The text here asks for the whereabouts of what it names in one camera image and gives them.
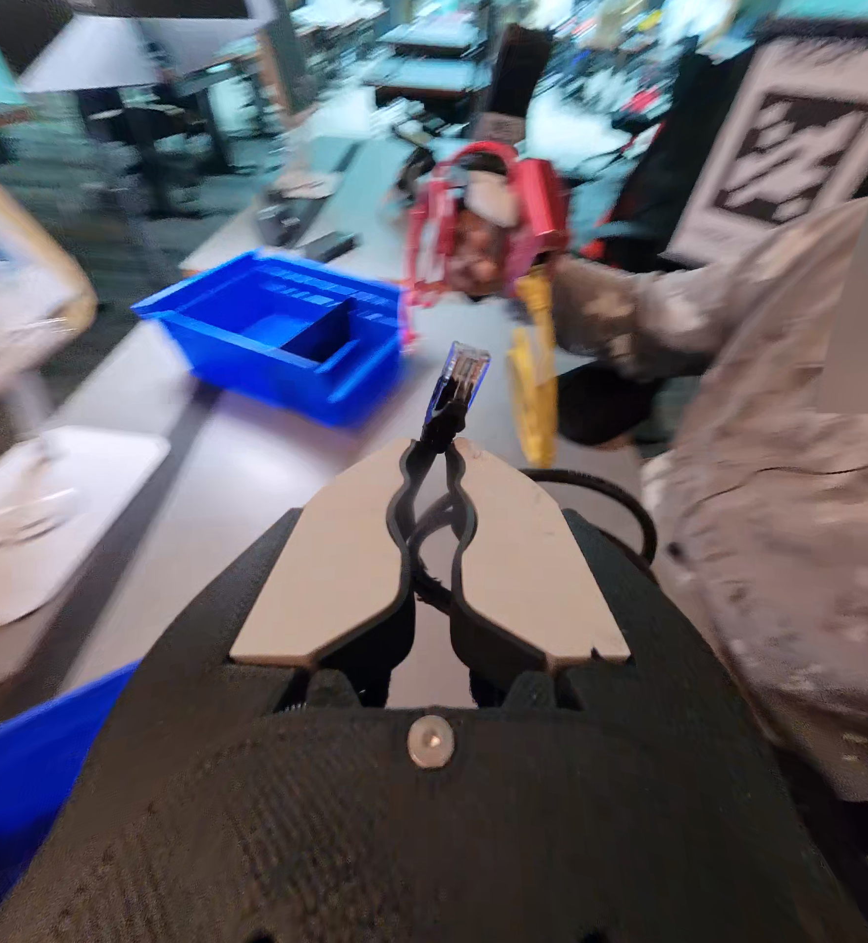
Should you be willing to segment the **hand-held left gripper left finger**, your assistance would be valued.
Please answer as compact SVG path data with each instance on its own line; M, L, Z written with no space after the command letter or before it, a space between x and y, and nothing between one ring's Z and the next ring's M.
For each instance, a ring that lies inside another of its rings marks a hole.
M414 443L391 441L301 509L231 644L232 662L333 669L363 703L387 703L415 638L410 563L393 513Z

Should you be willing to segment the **blue plastic storage bin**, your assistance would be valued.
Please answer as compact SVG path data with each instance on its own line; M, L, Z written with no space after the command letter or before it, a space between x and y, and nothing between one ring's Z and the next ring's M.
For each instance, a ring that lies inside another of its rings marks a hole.
M0 904L57 819L134 661L0 723Z
M295 256L253 251L132 306L192 375L331 428L363 424L403 371L400 290Z

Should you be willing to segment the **red port box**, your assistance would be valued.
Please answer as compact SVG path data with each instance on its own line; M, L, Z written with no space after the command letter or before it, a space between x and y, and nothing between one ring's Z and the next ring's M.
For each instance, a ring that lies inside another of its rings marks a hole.
M546 159L517 164L522 219L531 259L565 251L570 244L569 193Z

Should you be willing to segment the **poster board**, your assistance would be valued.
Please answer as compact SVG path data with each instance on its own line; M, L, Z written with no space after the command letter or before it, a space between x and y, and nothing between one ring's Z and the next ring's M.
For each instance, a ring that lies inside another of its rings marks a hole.
M0 399L94 322L80 265L0 184Z

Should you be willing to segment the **printed black white tag board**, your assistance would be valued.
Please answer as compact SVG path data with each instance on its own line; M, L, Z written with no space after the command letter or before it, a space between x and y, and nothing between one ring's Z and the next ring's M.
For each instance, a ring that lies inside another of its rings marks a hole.
M732 261L868 176L868 35L760 42L661 257Z

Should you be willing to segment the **black device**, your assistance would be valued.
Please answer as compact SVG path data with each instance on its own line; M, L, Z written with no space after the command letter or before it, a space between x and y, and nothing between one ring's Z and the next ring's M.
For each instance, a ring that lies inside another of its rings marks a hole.
M336 259L352 252L359 245L356 233L333 231L316 238L300 247L300 253L307 260L320 265L328 265Z

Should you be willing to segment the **person's right hand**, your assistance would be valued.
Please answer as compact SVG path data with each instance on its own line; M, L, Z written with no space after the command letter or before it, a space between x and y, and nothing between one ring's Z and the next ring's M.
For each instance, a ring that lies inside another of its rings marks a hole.
M453 253L445 262L445 286L473 301L499 294L509 249L509 230L479 216L463 214L455 230Z

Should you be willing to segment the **person's right forearm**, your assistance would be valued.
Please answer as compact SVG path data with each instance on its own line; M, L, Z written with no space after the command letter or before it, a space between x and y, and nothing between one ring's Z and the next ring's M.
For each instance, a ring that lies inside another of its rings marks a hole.
M705 367L674 445L705 489L764 472L868 472L868 414L817 410L867 213L868 197L821 210L693 271L630 275L563 256L552 276L558 345L640 381Z

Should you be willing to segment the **white board stand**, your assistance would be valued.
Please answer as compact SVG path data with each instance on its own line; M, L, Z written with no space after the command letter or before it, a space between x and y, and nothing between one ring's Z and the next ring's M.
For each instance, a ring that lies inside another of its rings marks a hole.
M0 629L53 601L169 453L151 434L52 426L35 371L6 406L21 438L0 457Z

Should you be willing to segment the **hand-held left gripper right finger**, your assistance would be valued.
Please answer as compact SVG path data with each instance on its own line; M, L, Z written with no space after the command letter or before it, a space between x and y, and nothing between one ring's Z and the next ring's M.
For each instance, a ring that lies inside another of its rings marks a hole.
M452 563L455 653L488 682L526 671L557 676L631 651L555 499L468 439L449 450L461 520Z

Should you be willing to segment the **person's speckled grey hoodie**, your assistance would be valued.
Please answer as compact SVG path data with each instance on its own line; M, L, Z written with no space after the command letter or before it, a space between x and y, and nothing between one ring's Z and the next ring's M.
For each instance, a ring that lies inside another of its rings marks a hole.
M770 740L868 803L868 417L768 445L643 465L659 560Z

